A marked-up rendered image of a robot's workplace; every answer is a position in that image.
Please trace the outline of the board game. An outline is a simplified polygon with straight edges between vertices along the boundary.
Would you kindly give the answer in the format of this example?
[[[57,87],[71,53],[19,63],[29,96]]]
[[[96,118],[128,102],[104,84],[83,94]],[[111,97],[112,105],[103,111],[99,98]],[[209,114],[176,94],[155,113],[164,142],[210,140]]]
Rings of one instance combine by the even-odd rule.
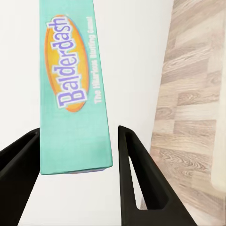
[[[113,166],[93,0],[39,0],[40,174]]]

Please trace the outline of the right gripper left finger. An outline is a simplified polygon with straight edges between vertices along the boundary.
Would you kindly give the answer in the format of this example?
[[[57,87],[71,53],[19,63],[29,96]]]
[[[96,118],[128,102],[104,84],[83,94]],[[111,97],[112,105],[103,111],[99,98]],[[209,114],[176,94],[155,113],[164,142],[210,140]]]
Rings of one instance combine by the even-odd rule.
[[[18,226],[40,173],[40,128],[0,151],[0,226]]]

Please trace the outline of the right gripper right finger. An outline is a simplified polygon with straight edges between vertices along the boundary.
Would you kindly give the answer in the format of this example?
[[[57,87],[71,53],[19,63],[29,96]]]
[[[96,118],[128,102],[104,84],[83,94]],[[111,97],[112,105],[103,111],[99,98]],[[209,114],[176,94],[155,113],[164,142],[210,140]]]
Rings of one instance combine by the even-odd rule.
[[[118,126],[121,226],[198,226],[136,133]],[[129,157],[147,210],[137,208]]]

